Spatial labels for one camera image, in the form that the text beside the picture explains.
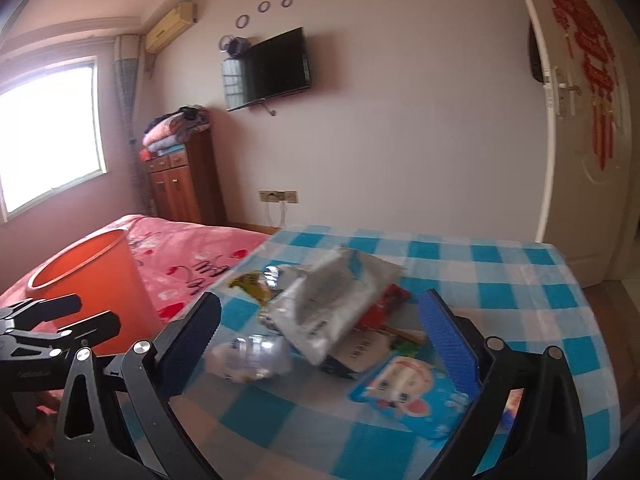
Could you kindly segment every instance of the blue gripper pad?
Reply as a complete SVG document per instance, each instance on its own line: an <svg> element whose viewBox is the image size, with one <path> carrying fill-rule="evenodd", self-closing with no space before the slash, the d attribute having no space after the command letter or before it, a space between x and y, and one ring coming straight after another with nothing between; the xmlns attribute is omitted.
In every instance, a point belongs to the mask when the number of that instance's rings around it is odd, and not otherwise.
<svg viewBox="0 0 640 480"><path fill-rule="evenodd" d="M478 358L460 332L452 311L434 289L418 298L418 315L455 387L475 399L481 388Z"/></svg>
<svg viewBox="0 0 640 480"><path fill-rule="evenodd" d="M183 319L172 321L154 341L158 354L158 393L180 395L220 325L220 300L204 292Z"/></svg>

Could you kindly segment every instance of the wall socket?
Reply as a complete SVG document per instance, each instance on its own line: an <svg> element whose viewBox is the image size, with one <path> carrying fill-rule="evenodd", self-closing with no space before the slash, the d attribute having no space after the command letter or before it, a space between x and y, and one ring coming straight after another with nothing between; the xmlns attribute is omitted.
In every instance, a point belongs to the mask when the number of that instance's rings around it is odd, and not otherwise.
<svg viewBox="0 0 640 480"><path fill-rule="evenodd" d="M290 204L298 203L297 191L259 191L260 202L287 202Z"/></svg>

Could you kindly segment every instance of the air conditioner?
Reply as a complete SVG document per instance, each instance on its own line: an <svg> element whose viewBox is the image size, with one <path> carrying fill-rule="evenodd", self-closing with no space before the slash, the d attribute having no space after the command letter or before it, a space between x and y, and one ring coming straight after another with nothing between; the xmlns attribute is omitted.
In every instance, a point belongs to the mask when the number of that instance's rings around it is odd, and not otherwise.
<svg viewBox="0 0 640 480"><path fill-rule="evenodd" d="M193 2L183 2L176 5L146 35L146 51L157 54L195 22L195 4Z"/></svg>

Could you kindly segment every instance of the checkered tablecloth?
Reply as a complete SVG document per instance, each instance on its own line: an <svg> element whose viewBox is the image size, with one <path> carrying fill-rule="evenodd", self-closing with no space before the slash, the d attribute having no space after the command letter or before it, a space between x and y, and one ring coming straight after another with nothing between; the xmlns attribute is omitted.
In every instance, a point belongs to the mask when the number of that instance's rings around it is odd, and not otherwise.
<svg viewBox="0 0 640 480"><path fill-rule="evenodd" d="M399 285L414 296L436 288L484 336L500 336L517 350L562 348L584 417L589 478L599 471L620 437L616 385L593 313L552 246L296 226L273 235L233 275L267 264L312 264L339 244L402 265ZM255 316L257 304L227 288L230 277L210 289L223 306L211 345L264 332ZM225 480L420 478L442 443L351 402L347 393L353 386L302 358L295 359L292 373L254 384L206 373L201 360L172 408ZM498 430L480 470L495 463L505 439Z"/></svg>

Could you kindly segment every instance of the window frame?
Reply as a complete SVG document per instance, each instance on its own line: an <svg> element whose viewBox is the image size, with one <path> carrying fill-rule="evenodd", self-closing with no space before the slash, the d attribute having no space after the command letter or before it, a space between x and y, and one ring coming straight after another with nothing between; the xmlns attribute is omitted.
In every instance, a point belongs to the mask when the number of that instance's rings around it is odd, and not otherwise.
<svg viewBox="0 0 640 480"><path fill-rule="evenodd" d="M49 198L56 196L58 193L62 193L72 187L78 186L83 182L87 182L89 180L93 180L94 178L104 175L108 172L107 166L104 160L104 147L102 145L102 136L100 134L100 120L98 116L98 61L97 57L89 56L83 57L79 59L70 59L63 62L55 63L52 65L47 65L44 67L37 68L35 70L31 70L29 72L23 73L20 76L7 81L4 84L0 84L0 94L4 94L18 86L26 84L28 82L34 81L36 79L40 79L46 77L48 75L54 74L56 72L64 72L66 70L73 70L76 68L84 68L89 67L92 69L92 85L91 85L91 101L93 106L93 118L94 118L94 141L95 141L95 149L96 154L98 156L98 164L99 168L91 173L84 174L83 176L79 176L61 186L55 187L54 189L50 189L44 192L37 197L32 198L28 202L25 202L20 207L17 207L11 212L6 210L6 204L4 203L4 192L2 190L2 178L0 177L0 225L10 222L12 219L20 216L25 211L31 209L34 206L48 200Z"/></svg>

